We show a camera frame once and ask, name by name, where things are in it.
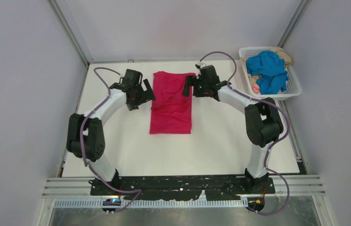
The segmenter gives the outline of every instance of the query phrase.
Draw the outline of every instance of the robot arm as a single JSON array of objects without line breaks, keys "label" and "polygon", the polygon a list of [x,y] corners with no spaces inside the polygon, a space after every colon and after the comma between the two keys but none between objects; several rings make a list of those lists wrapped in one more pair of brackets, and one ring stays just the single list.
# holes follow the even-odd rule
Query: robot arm
[{"label": "robot arm", "polygon": [[138,109],[138,106],[150,100],[155,100],[155,95],[148,82],[144,80],[146,91],[142,88],[142,74],[140,72],[127,69],[126,74],[120,79],[119,83],[110,86],[111,94],[99,102],[93,109],[84,114],[74,113],[69,118],[69,128],[66,141],[66,149],[76,157],[82,158],[80,144],[80,128],[85,117],[94,111],[87,119],[83,128],[84,147],[86,158],[90,166],[104,180],[112,181],[116,169],[110,164],[105,150],[104,125],[109,118],[122,106],[127,105],[130,111]]},{"label": "robot arm", "polygon": [[[190,86],[193,86],[195,97],[211,97],[226,103],[245,115],[246,132],[252,142],[250,162],[245,169],[245,187],[250,190],[260,186],[268,178],[268,165],[271,142],[278,140],[283,131],[281,119],[277,109],[267,104],[242,97],[227,86],[227,81],[220,81],[212,65],[200,67],[198,76],[188,76],[183,90],[184,96],[189,96]],[[264,99],[275,104],[271,98]]]}]

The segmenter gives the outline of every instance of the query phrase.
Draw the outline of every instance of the white table surface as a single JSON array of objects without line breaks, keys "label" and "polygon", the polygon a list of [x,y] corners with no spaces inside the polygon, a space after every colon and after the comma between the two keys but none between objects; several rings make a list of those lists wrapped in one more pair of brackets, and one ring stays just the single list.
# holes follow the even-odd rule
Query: white table surface
[{"label": "white table surface", "polygon": [[[205,61],[214,65],[221,80],[233,72],[230,60]],[[153,87],[153,73],[197,72],[196,61],[91,64],[78,113],[84,113],[105,97],[107,90],[94,74],[95,67],[108,67],[122,74],[126,69],[142,72]],[[115,73],[98,70],[110,86],[119,81]],[[244,90],[239,70],[231,81]],[[105,152],[120,176],[176,176],[243,174],[249,163],[251,142],[246,135],[245,117],[233,107],[211,98],[192,99],[192,132],[188,135],[150,135],[152,102],[139,110],[119,109],[104,127]],[[279,173],[298,173],[289,138],[273,147],[269,167]],[[90,177],[82,159],[68,153],[63,177]]]}]

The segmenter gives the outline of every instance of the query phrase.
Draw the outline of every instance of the white laundry basket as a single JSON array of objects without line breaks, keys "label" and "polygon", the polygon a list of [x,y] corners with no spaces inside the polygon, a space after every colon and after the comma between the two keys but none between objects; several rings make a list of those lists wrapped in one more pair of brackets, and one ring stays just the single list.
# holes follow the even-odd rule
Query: white laundry basket
[{"label": "white laundry basket", "polygon": [[286,100],[289,97],[300,95],[302,93],[302,88],[300,87],[299,80],[297,79],[296,74],[291,65],[287,68],[289,80],[287,81],[287,90],[285,92],[280,91],[278,94],[273,94],[273,95],[261,95],[253,92],[252,86],[250,85],[247,69],[246,69],[246,60],[249,59],[249,57],[257,56],[260,52],[270,50],[272,48],[282,49],[280,47],[259,46],[259,47],[246,47],[246,48],[241,48],[239,50],[239,57],[241,58],[243,73],[247,83],[247,90],[249,94],[258,98],[271,97],[274,100]]}]

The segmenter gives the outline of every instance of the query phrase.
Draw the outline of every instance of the white wall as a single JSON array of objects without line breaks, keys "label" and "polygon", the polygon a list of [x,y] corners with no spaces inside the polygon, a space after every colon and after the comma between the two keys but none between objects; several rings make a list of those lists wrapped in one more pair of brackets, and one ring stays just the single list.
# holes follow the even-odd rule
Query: white wall
[{"label": "white wall", "polygon": [[0,225],[32,224],[83,73],[46,1],[0,1]]},{"label": "white wall", "polygon": [[351,0],[312,1],[285,49],[303,88],[287,104],[306,160],[351,226]]},{"label": "white wall", "polygon": [[58,2],[90,59],[102,62],[195,60],[215,50],[238,58],[241,47],[277,45],[300,0]]}]

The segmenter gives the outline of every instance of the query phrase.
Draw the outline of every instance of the clothing pile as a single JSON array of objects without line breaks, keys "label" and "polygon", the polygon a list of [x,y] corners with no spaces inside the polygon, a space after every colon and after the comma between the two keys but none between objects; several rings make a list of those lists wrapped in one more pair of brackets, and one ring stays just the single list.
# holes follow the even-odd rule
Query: clothing pile
[{"label": "clothing pile", "polygon": [[288,80],[286,68],[291,64],[291,57],[278,48],[247,59],[246,69],[253,92],[262,95],[284,92]]}]

